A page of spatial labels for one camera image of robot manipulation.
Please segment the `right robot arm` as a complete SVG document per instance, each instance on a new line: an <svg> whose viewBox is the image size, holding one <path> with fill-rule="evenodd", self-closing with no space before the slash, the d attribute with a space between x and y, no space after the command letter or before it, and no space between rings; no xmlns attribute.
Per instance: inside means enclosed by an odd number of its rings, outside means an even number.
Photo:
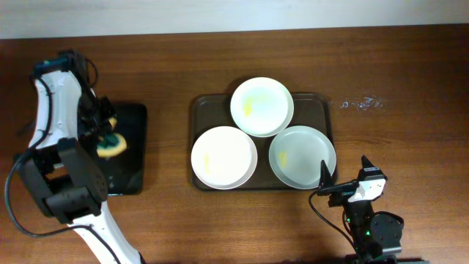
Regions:
<svg viewBox="0 0 469 264"><path fill-rule="evenodd" d="M387 211L374 211L372 202L383 195L388 178L366 156L361 157L362 169L355 180L334 184L324 161L320 163L320 183L314 192L329 197L329 207L343 207L339 229L324 216L320 218L339 231L351 244L353 254L345 263L396 263L402 251L400 240L405 222L402 217Z"/></svg>

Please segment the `green and yellow sponge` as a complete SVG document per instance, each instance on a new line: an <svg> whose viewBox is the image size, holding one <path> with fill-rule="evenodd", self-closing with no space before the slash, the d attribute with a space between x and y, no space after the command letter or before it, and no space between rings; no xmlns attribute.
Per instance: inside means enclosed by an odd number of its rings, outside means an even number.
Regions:
<svg viewBox="0 0 469 264"><path fill-rule="evenodd" d="M115 133L114 129L117 125L117 119L112 117L108 120L111 126L111 132L104 136L98 137L97 155L100 158L112 158L123 153L127 148L127 142L123 135Z"/></svg>

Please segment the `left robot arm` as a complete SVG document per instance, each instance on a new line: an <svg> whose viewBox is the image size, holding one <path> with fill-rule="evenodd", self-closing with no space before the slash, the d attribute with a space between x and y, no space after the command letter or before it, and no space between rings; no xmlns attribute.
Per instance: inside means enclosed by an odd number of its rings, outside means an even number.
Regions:
<svg viewBox="0 0 469 264"><path fill-rule="evenodd" d="M101 263L142 263L108 198L142 190L147 108L98 97L98 78L95 64L75 50L34 66L34 134L11 171L43 215L76 232Z"/></svg>

